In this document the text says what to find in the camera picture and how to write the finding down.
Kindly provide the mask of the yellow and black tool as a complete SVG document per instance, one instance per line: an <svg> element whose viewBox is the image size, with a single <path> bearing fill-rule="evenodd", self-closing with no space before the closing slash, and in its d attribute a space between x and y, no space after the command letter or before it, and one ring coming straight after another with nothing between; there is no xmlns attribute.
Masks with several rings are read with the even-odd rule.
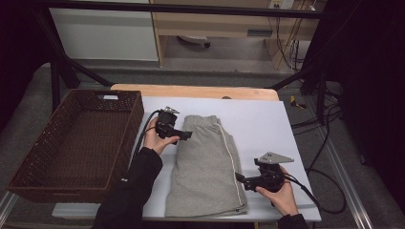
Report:
<svg viewBox="0 0 405 229"><path fill-rule="evenodd" d="M297 108L300 108L300 109L306 109L306 108L307 108L307 106L306 106L305 104L300 104L300 103L298 103L298 102L296 101L294 95L291 95L291 96L290 96L290 106L292 106L292 107L297 107Z"/></svg>

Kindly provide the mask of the black curtain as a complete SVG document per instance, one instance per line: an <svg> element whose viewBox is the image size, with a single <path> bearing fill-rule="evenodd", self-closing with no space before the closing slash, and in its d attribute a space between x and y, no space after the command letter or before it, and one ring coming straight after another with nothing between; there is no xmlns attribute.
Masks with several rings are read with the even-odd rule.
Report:
<svg viewBox="0 0 405 229"><path fill-rule="evenodd" d="M28 0L0 0L0 132L20 104L33 74L51 61Z"/></svg>
<svg viewBox="0 0 405 229"><path fill-rule="evenodd" d="M352 136L405 214L405 0L327 0L306 64L343 87Z"/></svg>

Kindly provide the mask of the black metal crossbar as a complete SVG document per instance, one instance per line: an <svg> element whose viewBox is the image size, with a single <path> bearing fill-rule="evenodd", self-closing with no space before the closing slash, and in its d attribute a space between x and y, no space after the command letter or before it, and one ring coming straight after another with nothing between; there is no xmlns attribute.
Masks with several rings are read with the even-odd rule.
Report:
<svg viewBox="0 0 405 229"><path fill-rule="evenodd" d="M167 12L167 13L195 13L218 14L280 18L305 18L305 19L333 19L340 15L338 11L309 11L309 10L272 10L237 7L173 5L173 4L142 4L120 2L96 2L75 0L32 0L42 7L55 9L74 10L119 10L142 12Z"/></svg>

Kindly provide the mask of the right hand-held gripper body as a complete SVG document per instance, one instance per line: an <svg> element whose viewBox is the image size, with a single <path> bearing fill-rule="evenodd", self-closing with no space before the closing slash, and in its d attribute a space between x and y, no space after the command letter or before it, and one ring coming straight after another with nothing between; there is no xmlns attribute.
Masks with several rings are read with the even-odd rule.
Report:
<svg viewBox="0 0 405 229"><path fill-rule="evenodd" d="M260 166L257 165L260 175L246 178L245 189L255 192L256 187L260 186L269 190L269 192L278 192L285 180L280 164L293 162L294 159L272 152L267 152L258 159L263 163Z"/></svg>

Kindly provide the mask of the light wooden table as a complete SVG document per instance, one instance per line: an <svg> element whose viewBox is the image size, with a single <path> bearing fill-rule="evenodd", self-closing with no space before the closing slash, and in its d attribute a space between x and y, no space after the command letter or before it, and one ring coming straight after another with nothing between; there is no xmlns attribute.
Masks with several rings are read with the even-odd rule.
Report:
<svg viewBox="0 0 405 229"><path fill-rule="evenodd" d="M141 91L144 96L279 100L279 95L274 90L247 87L115 84L111 89L115 91Z"/></svg>

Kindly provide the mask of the white cabinet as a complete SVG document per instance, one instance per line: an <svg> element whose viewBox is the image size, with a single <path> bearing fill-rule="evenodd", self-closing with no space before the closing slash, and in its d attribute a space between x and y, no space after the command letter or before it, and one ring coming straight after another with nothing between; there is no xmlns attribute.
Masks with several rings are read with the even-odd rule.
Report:
<svg viewBox="0 0 405 229"><path fill-rule="evenodd" d="M157 61L147 12L51 9L65 52L74 59Z"/></svg>

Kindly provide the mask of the chair base with caster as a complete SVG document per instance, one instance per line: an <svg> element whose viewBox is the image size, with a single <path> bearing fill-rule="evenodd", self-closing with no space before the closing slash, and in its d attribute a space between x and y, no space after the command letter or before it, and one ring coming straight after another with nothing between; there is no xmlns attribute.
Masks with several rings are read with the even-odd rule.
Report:
<svg viewBox="0 0 405 229"><path fill-rule="evenodd" d="M193 43L193 44L200 44L204 45L206 48L211 46L211 42L205 36L179 36L179 39Z"/></svg>

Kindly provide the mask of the black metal stand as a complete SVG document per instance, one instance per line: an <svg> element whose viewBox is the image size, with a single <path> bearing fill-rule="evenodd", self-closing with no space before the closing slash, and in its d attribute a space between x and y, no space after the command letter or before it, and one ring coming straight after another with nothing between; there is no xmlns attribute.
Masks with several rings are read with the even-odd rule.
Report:
<svg viewBox="0 0 405 229"><path fill-rule="evenodd" d="M326 72L321 65L310 64L300 72L269 86L269 88L278 91L298 79L304 80L304 83L300 88L302 95L309 95L314 91L317 91L315 117L322 125L324 125L325 121L323 115L326 95Z"/></svg>
<svg viewBox="0 0 405 229"><path fill-rule="evenodd" d="M110 87L113 85L112 82L91 72L66 54L57 30L47 19L44 8L32 8L31 13L38 27L38 34L44 37L44 51L50 57L53 110L58 107L61 100L60 80L63 80L70 89L76 89L80 86L76 71L85 74L103 86Z"/></svg>

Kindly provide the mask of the person's left hand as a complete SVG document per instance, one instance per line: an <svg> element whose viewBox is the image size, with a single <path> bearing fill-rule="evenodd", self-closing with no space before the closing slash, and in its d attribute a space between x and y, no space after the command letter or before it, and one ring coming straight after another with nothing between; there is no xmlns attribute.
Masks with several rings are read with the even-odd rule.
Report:
<svg viewBox="0 0 405 229"><path fill-rule="evenodd" d="M180 138L176 135L165 139L160 138L159 135L156 133L155 129L157 120L158 119L155 117L148 123L143 141L143 146L148 149L154 150L158 155L161 155L163 150L168 145L179 141Z"/></svg>

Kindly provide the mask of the brown woven basket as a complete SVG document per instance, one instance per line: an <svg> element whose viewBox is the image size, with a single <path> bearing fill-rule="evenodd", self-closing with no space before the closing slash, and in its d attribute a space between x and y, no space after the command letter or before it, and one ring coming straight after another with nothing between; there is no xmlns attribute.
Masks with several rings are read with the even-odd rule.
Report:
<svg viewBox="0 0 405 229"><path fill-rule="evenodd" d="M128 168L143 116L139 91L70 91L7 190L40 203L102 202Z"/></svg>

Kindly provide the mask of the grey skirt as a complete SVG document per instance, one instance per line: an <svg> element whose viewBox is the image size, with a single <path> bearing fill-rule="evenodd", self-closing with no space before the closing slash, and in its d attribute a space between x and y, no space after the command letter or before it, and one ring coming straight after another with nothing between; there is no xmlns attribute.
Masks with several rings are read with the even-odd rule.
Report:
<svg viewBox="0 0 405 229"><path fill-rule="evenodd" d="M188 115L182 128L165 215L173 218L237 216L248 211L235 175L242 171L233 139L215 115Z"/></svg>

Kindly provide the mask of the light wooden desk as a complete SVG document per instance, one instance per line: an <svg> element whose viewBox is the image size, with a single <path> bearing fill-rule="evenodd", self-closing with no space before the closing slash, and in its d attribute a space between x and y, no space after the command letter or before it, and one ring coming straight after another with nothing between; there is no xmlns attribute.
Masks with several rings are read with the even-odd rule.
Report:
<svg viewBox="0 0 405 229"><path fill-rule="evenodd" d="M149 0L151 4L196 5L269 9L270 0ZM291 10L323 11L328 0L294 0ZM155 34L163 36L248 37L266 41L276 70L286 66L295 41L311 41L316 19L154 12Z"/></svg>

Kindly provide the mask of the aluminium rail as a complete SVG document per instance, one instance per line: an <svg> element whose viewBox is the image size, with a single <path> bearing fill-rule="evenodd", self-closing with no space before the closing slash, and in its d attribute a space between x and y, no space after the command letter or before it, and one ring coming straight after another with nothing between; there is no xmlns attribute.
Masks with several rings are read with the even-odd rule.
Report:
<svg viewBox="0 0 405 229"><path fill-rule="evenodd" d="M3 198L0 199L0 229L3 228L17 200L18 196L9 191L7 191Z"/></svg>
<svg viewBox="0 0 405 229"><path fill-rule="evenodd" d="M332 141L329 139L327 129L325 127L320 127L319 134L325 140L325 147L327 149L327 156L329 158L331 168L336 175L343 193L346 195L346 201L351 210L357 228L373 229L372 221L352 183L348 171L337 154Z"/></svg>

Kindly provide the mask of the person's right hand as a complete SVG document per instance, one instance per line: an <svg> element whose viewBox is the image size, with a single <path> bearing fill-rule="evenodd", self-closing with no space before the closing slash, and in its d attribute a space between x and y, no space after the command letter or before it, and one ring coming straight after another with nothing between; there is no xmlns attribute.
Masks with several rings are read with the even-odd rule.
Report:
<svg viewBox="0 0 405 229"><path fill-rule="evenodd" d="M283 182L281 189L277 193L269 192L269 190L260 186L256 187L256 191L263 197L269 199L282 216L295 216L299 214L289 180L286 179Z"/></svg>

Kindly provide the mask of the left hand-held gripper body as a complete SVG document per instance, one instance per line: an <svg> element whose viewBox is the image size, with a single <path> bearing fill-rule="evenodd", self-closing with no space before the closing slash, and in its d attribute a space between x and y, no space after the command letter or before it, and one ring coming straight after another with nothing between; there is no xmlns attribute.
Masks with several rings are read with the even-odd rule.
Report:
<svg viewBox="0 0 405 229"><path fill-rule="evenodd" d="M162 139L179 135L179 131L174 129L177 120L178 111L166 106L159 111L158 120L156 122L156 132Z"/></svg>

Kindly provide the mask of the white power strip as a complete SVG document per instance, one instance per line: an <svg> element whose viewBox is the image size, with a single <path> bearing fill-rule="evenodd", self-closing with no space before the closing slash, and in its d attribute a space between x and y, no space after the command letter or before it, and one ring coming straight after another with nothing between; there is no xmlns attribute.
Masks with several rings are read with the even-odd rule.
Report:
<svg viewBox="0 0 405 229"><path fill-rule="evenodd" d="M294 0L270 0L268 7L276 10L290 10L294 4Z"/></svg>

